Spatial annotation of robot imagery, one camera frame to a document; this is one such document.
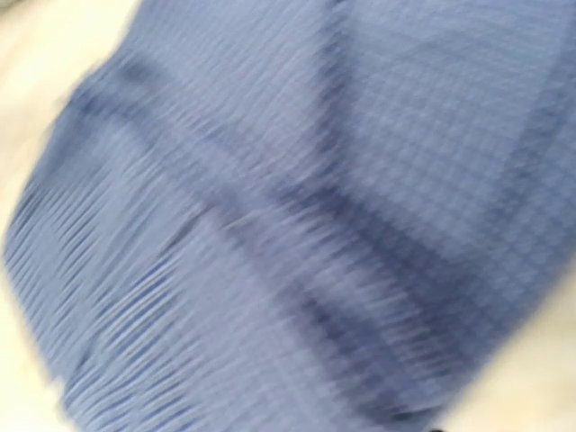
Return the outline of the blue checked long sleeve shirt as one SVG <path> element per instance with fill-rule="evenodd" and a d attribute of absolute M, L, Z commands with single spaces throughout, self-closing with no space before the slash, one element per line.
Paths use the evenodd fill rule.
<path fill-rule="evenodd" d="M 574 254 L 572 1 L 145 1 L 4 250 L 83 431 L 424 431 Z"/>

